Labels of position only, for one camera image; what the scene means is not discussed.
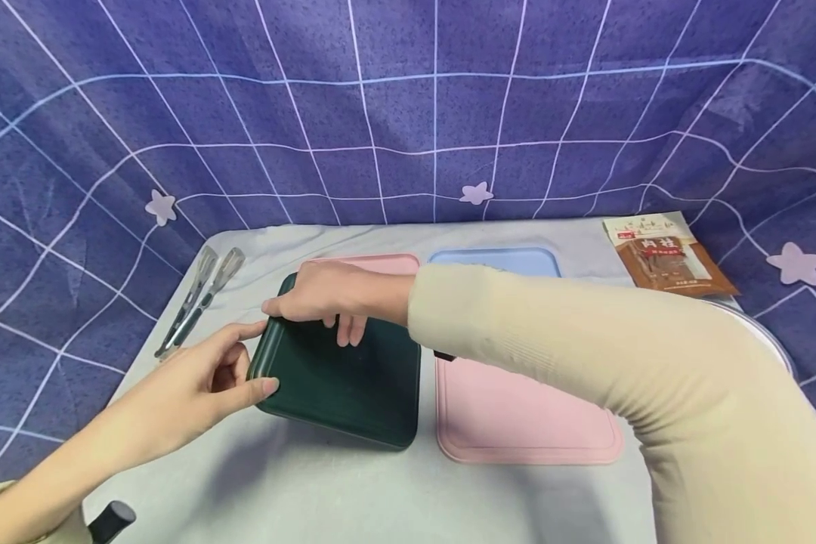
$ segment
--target food package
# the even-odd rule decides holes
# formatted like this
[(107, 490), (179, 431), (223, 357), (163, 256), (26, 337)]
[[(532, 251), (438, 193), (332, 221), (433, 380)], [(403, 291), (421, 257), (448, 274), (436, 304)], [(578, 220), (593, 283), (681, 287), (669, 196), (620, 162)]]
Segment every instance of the food package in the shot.
[(638, 287), (690, 297), (740, 294), (681, 212), (604, 219), (604, 229)]

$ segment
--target beige sweater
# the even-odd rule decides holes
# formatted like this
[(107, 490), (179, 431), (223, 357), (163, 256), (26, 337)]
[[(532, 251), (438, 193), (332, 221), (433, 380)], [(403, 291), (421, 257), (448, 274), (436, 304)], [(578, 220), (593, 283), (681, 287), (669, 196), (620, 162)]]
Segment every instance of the beige sweater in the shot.
[[(816, 544), (816, 414), (734, 317), (693, 299), (427, 265), (418, 343), (526, 374), (635, 426), (668, 543)], [(44, 542), (89, 542), (75, 517)]]

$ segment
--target sleeve cuff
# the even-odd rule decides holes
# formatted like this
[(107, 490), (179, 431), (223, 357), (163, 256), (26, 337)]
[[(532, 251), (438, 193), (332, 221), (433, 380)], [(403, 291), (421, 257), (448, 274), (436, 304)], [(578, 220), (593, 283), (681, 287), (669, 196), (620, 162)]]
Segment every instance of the sleeve cuff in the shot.
[[(0, 493), (13, 483), (13, 481), (0, 483)], [(30, 544), (93, 544), (93, 539), (84, 524), (82, 509), (77, 508), (57, 529), (40, 539), (33, 540)]]

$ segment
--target stainless steel tongs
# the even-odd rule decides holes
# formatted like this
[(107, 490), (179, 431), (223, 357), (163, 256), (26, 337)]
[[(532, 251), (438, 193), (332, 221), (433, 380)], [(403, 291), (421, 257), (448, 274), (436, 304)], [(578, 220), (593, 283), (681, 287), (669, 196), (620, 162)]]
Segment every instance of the stainless steel tongs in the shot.
[(215, 297), (215, 294), (218, 294), (221, 289), (227, 285), (227, 282), (232, 279), (232, 276), (236, 275), (237, 271), (242, 267), (242, 264), (244, 264), (244, 260), (246, 260), (246, 257), (240, 248), (234, 247), (227, 253), (226, 257), (224, 257), (224, 262), (221, 262), (221, 266), (218, 268), (218, 272), (215, 274), (212, 284), (200, 300), (196, 310), (192, 311), (190, 316), (178, 326), (178, 330), (175, 331), (175, 337), (166, 342), (166, 350), (162, 351), (158, 356), (160, 360), (166, 359), (181, 347), (181, 344), (187, 339), (190, 331), (196, 326), (196, 322), (200, 316), (202, 316), (202, 312), (212, 304), (212, 299)]
[(202, 293), (202, 288), (209, 281), (209, 277), (212, 276), (212, 271), (214, 271), (215, 264), (217, 263), (218, 253), (215, 253), (215, 250), (208, 246), (203, 247), (199, 264), (196, 266), (196, 276), (194, 277), (193, 284), (190, 286), (190, 291), (184, 298), (184, 302), (181, 303), (181, 308), (178, 309), (178, 314), (175, 315), (172, 325), (169, 326), (169, 331), (166, 333), (163, 343), (160, 345), (160, 348), (157, 348), (157, 351), (155, 351), (155, 357), (163, 356), (164, 351), (166, 351), (166, 348), (169, 346), (169, 342), (172, 341), (175, 337), (175, 333), (178, 332), (178, 327), (181, 325), (181, 322), (190, 314), (190, 310), (192, 310), (196, 304), (196, 300)]

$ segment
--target white star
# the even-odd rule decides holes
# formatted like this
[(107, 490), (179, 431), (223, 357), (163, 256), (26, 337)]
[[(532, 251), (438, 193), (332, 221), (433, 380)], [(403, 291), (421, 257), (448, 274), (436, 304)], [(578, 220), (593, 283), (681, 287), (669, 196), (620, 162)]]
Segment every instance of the white star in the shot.
[(165, 227), (168, 220), (175, 221), (175, 211), (172, 206), (175, 204), (175, 197), (164, 196), (157, 189), (151, 190), (151, 201), (145, 205), (145, 212), (149, 212), (157, 218), (157, 224)]
[(465, 185), (463, 187), (463, 196), (459, 198), (460, 202), (471, 202), (475, 206), (483, 204), (484, 200), (493, 198), (493, 194), (487, 190), (487, 182), (482, 181), (477, 185)]
[(803, 281), (816, 287), (816, 255), (804, 253), (796, 243), (786, 242), (779, 255), (771, 255), (766, 260), (780, 269), (780, 281), (784, 285), (790, 286), (796, 281)]

